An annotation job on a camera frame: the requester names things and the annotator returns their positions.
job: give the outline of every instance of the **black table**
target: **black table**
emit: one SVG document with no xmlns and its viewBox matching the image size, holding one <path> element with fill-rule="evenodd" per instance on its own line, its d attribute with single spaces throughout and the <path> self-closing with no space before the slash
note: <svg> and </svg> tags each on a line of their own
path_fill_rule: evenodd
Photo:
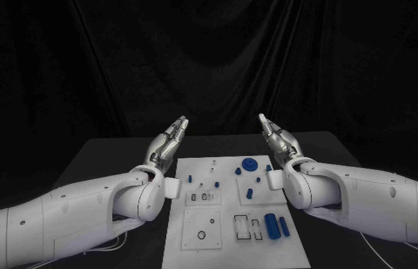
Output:
<svg viewBox="0 0 418 269">
<path fill-rule="evenodd" d="M 317 162 L 360 167 L 357 160 L 328 132 L 294 133 L 304 155 Z M 89 140 L 53 189 L 76 181 L 128 172 L 141 164 L 153 138 Z M 174 177 L 177 158 L 268 155 L 278 169 L 272 152 L 261 134 L 184 137 L 166 177 Z M 388 268 L 369 248 L 360 234 L 317 219 L 288 203 L 311 268 Z M 153 222 L 128 231 L 124 246 L 109 252 L 89 252 L 55 261 L 43 268 L 161 268 L 170 200 Z M 366 236 L 370 245 L 393 269 L 418 266 L 418 251 L 402 243 Z"/>
</svg>

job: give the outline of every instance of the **blue cylinder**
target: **blue cylinder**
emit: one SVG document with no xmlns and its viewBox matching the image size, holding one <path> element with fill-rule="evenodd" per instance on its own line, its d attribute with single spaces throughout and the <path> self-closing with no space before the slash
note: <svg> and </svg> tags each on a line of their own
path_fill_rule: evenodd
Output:
<svg viewBox="0 0 418 269">
<path fill-rule="evenodd" d="M 246 191 L 246 199 L 252 199 L 252 189 L 248 189 Z"/>
<path fill-rule="evenodd" d="M 268 231 L 268 237 L 269 239 L 275 240 L 281 237 L 281 231 L 278 229 L 278 223 L 277 223 L 277 216 L 272 213 L 268 213 L 264 216 L 265 225 L 266 225 L 266 231 Z"/>
<path fill-rule="evenodd" d="M 284 217 L 278 218 L 279 222 L 281 222 L 281 229 L 282 229 L 282 233 L 285 234 L 285 236 L 289 236 L 289 230 L 287 229 L 287 224 L 285 224 L 285 219 Z"/>
<path fill-rule="evenodd" d="M 255 159 L 253 158 L 246 158 L 242 161 L 242 167 L 248 171 L 255 171 L 256 167 L 258 167 L 258 163 L 256 163 Z"/>
</svg>

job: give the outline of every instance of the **white board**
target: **white board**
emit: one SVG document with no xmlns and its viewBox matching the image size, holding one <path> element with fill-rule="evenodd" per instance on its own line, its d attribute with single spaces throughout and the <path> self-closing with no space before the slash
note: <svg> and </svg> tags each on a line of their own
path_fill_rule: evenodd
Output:
<svg viewBox="0 0 418 269">
<path fill-rule="evenodd" d="M 264 177 L 265 167 L 271 165 L 266 155 L 251 156 L 258 162 L 258 169 L 252 172 L 242 168 L 242 160 L 249 156 L 242 157 L 215 157 L 215 158 L 180 158 L 177 160 L 176 177 L 183 181 L 180 198 L 171 200 L 168 228 L 166 235 L 166 248 L 163 269 L 184 269 L 184 268 L 251 268 L 251 269 L 277 269 L 277 268 L 310 268 L 307 255 L 304 253 L 302 244 L 298 238 L 294 222 L 287 208 L 285 197 L 281 190 L 262 190 L 262 204 L 240 205 L 239 185 L 242 179 L 242 187 L 246 190 L 246 181 L 251 178 Z M 240 175 L 235 174 L 235 169 L 240 168 Z M 261 185 L 253 189 L 253 198 L 261 196 Z M 199 206 L 186 205 L 187 191 L 209 191 L 220 192 L 222 202 L 217 205 Z M 196 210 L 191 223 L 184 218 L 187 211 Z M 216 218 L 215 211 L 217 210 L 220 228 L 207 227 L 207 219 Z M 281 230 L 281 238 L 269 239 L 265 227 L 264 216 L 274 213 L 277 219 L 282 216 L 289 230 L 289 237 L 285 237 Z M 236 239 L 235 215 L 248 216 L 248 229 L 251 231 L 251 239 Z M 253 232 L 252 220 L 258 220 L 259 227 Z M 220 242 L 216 242 L 219 248 L 213 248 L 215 239 L 207 239 L 204 243 L 197 238 L 200 231 L 210 231 L 216 237 L 220 232 Z M 256 239 L 255 235 L 261 234 L 262 239 Z M 181 249 L 184 244 L 194 246 L 196 249 Z"/>
</svg>

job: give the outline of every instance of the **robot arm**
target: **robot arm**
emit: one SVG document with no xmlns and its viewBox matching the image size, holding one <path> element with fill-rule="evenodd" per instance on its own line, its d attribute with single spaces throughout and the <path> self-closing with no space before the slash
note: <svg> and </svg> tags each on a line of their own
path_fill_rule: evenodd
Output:
<svg viewBox="0 0 418 269">
<path fill-rule="evenodd" d="M 311 216 L 376 238 L 416 243 L 418 182 L 380 170 L 317 163 L 302 156 L 292 135 L 258 117 L 282 167 L 266 173 L 269 189 L 284 189 L 291 205 Z"/>
<path fill-rule="evenodd" d="M 181 181 L 163 174 L 187 123 L 180 117 L 157 136 L 128 173 L 62 186 L 0 210 L 0 269 L 79 254 L 154 220 L 164 198 L 179 198 Z M 112 214 L 127 218 L 114 221 Z"/>
</svg>

